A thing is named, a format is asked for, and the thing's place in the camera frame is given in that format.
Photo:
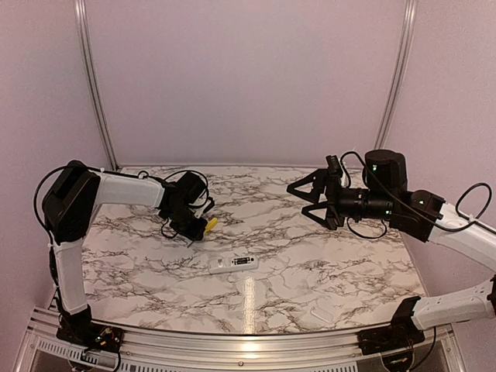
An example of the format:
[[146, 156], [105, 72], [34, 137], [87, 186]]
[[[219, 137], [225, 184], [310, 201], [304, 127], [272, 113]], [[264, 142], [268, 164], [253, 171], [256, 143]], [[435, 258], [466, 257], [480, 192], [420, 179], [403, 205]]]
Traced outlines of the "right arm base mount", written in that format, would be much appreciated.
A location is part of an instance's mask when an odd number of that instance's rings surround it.
[[415, 301], [420, 297], [404, 300], [393, 314], [388, 325], [361, 330], [357, 333], [358, 345], [363, 355], [383, 353], [401, 348], [411, 348], [425, 341], [424, 332], [417, 329], [412, 316]]

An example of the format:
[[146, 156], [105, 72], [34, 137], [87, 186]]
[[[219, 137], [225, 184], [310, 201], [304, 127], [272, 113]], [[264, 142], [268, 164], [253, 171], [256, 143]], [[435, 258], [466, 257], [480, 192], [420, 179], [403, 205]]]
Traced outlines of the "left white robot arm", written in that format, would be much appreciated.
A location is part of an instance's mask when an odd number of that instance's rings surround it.
[[195, 170], [178, 171], [179, 179], [132, 175], [88, 167], [79, 160], [55, 170], [57, 179], [42, 200], [44, 229], [51, 239], [55, 281], [63, 312], [73, 316], [67, 331], [80, 344], [98, 338], [84, 292], [82, 246], [95, 210], [102, 205], [154, 208], [174, 233], [201, 241], [208, 225], [204, 213], [215, 202], [208, 180]]

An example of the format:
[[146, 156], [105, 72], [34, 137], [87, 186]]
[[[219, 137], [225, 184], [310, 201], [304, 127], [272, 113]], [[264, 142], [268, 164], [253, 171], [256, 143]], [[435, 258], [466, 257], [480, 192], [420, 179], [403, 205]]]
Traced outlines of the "yellow handled screwdriver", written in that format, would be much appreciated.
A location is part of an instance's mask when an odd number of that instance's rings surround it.
[[188, 227], [186, 237], [189, 239], [200, 239], [201, 237], [204, 238], [205, 234], [210, 233], [217, 224], [217, 218], [213, 218], [210, 220], [207, 220], [205, 218], [196, 219]]

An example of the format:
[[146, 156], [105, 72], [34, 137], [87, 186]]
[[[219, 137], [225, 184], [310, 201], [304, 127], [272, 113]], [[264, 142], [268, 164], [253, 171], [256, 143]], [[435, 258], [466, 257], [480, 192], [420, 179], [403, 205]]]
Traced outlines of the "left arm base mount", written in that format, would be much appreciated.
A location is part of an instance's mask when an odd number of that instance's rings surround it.
[[89, 350], [118, 353], [122, 337], [121, 328], [93, 322], [90, 307], [74, 315], [63, 312], [59, 317], [57, 338]]

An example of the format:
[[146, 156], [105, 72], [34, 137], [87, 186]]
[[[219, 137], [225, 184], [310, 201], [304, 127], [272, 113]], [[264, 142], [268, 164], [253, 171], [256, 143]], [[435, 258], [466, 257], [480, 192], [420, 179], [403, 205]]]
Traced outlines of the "white battery compartment cover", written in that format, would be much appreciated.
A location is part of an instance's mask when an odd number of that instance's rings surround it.
[[322, 322], [331, 324], [333, 322], [334, 316], [327, 312], [326, 310], [320, 308], [320, 307], [312, 307], [310, 310], [310, 314], [315, 316], [317, 319], [321, 320]]

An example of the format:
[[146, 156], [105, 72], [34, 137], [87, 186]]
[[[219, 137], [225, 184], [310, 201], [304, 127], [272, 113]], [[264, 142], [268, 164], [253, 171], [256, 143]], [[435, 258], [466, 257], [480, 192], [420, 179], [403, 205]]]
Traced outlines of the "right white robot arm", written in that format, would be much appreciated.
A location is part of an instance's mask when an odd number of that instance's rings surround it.
[[[405, 156], [392, 150], [371, 150], [359, 159], [364, 188], [353, 188], [343, 160], [326, 158], [319, 168], [288, 185], [287, 191], [308, 202], [302, 214], [336, 230], [348, 221], [376, 219], [421, 242], [454, 250], [495, 269], [495, 230], [478, 217], [464, 215], [459, 205], [426, 190], [409, 191]], [[495, 317], [495, 280], [438, 297], [405, 299], [396, 310], [384, 341], [399, 347], [415, 330]]]

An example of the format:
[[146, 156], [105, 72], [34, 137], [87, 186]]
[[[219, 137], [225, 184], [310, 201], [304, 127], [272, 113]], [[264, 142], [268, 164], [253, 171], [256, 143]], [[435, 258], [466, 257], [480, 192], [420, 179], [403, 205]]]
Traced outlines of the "white remote control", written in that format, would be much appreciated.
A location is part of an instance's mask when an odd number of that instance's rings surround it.
[[243, 265], [234, 265], [233, 259], [235, 257], [219, 257], [211, 260], [208, 263], [208, 272], [210, 274], [226, 274], [246, 270], [255, 270], [259, 267], [259, 261], [255, 256], [238, 256], [238, 257], [251, 257], [251, 263]]

